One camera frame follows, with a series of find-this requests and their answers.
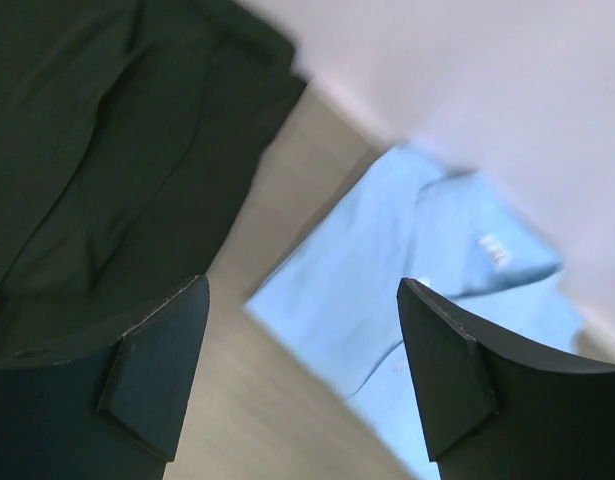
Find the black long sleeve shirt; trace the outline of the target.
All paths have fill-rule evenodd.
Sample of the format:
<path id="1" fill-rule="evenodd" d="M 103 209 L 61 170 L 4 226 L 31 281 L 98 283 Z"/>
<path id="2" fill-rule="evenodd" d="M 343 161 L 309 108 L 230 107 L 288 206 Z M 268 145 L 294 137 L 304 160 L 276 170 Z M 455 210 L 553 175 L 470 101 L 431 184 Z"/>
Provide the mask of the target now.
<path id="1" fill-rule="evenodd" d="M 207 271 L 295 56 L 233 1 L 0 1 L 0 359 Z"/>

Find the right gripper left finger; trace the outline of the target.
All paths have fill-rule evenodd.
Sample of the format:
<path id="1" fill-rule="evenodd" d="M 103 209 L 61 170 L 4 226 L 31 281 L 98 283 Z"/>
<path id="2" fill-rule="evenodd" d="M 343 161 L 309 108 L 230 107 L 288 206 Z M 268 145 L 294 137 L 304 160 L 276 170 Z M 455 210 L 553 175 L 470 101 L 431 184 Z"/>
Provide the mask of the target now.
<path id="1" fill-rule="evenodd" d="M 75 335 L 0 357 L 0 479 L 160 479 L 210 306 L 197 275 Z"/>

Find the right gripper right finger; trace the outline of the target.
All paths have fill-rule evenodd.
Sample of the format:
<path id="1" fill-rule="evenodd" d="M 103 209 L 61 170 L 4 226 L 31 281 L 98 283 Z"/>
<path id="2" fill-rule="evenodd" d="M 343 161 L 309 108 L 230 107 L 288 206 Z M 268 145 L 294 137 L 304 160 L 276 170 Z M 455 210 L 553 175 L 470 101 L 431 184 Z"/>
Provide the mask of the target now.
<path id="1" fill-rule="evenodd" d="M 400 324 L 444 479 L 615 479 L 615 365 L 529 340 L 404 279 Z"/>

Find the folded light blue shirt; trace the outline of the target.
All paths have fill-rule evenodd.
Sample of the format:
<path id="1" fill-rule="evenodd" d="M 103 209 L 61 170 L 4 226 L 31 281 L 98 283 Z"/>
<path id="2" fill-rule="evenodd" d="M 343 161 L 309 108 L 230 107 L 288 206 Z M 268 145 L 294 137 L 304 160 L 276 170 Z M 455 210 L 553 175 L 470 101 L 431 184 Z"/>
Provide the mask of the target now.
<path id="1" fill-rule="evenodd" d="M 558 252 L 478 173 L 410 145 L 378 158 L 247 301 L 418 479 L 427 454 L 397 290 L 414 279 L 468 311 L 573 352 L 583 320 L 559 292 Z"/>

